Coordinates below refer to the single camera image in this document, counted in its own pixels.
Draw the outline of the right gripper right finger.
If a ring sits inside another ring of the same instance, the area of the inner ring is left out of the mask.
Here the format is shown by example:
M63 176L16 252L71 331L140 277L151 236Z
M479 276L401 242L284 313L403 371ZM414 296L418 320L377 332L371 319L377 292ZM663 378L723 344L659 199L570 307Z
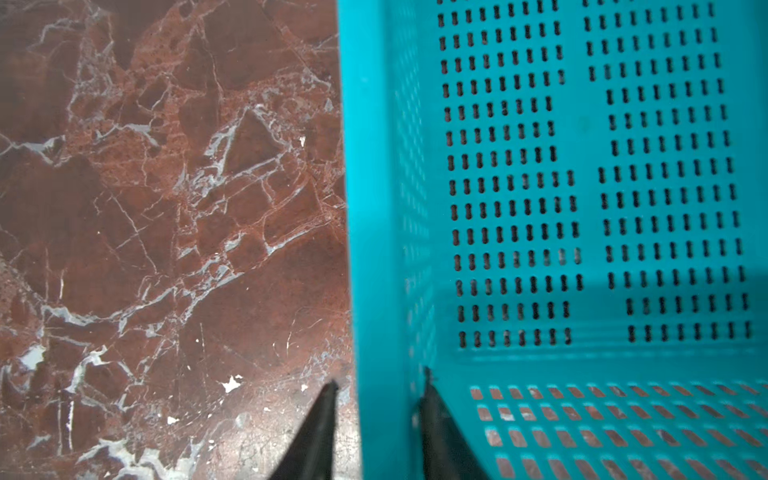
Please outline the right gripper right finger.
M424 368L425 389L419 401L425 479L488 479Z

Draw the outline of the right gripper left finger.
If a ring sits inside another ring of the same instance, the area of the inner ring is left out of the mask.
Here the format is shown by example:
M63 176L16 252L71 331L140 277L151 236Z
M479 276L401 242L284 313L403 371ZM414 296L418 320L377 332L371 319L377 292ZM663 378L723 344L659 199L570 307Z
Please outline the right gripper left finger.
M332 478L338 390L335 380L322 387L271 480Z

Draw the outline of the teal perforated plastic basket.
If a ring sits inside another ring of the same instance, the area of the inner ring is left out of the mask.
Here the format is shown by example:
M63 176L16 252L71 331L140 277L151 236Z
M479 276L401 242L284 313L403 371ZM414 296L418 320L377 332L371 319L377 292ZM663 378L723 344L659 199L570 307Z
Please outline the teal perforated plastic basket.
M767 5L337 5L362 474L767 475Z

